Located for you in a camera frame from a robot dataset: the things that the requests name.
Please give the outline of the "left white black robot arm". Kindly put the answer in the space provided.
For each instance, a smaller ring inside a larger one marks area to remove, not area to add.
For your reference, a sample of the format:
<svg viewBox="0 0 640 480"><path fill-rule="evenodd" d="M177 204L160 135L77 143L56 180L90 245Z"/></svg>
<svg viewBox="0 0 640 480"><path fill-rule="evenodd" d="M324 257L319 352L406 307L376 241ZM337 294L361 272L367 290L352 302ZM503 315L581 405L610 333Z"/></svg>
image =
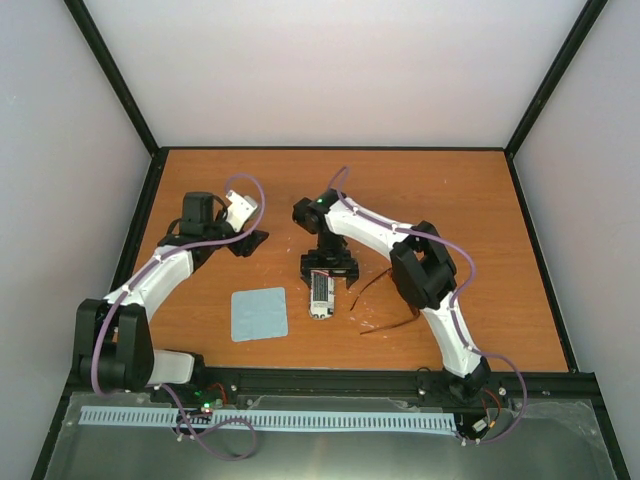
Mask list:
<svg viewBox="0 0 640 480"><path fill-rule="evenodd" d="M237 257L250 256L268 237L256 228L261 214L256 200L233 190L224 198L187 193L181 216L170 223L150 259L116 290L79 305L73 374L101 395L168 383L184 401L201 400L208 378L195 369L195 355L154 348L150 322L215 251L228 248Z"/></svg>

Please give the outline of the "flag newsprint glasses case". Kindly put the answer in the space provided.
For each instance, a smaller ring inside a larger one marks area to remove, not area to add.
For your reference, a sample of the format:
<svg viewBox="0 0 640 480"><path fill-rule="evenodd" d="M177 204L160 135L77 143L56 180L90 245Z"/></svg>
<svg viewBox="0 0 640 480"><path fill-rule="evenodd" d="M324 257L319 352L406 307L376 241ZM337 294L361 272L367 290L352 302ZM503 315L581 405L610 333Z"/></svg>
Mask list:
<svg viewBox="0 0 640 480"><path fill-rule="evenodd" d="M326 320L335 311L335 280L327 272L311 271L309 315L312 319Z"/></svg>

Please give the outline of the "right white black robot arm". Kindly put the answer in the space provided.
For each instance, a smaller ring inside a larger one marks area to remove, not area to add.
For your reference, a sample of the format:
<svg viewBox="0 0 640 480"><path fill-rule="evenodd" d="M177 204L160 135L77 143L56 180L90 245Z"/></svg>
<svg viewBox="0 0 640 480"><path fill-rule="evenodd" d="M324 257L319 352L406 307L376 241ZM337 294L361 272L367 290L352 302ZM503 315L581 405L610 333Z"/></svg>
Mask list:
<svg viewBox="0 0 640 480"><path fill-rule="evenodd" d="M334 280L347 287L359 279L359 265L348 249L354 240L390 262L392 281L402 300L424 316L440 349L448 390L460 401L476 397L491 369L472 339L457 299L456 265L429 222L395 222L329 189L293 206L292 219L317 238L317 246L300 258L300 276L310 289L310 316L333 313Z"/></svg>

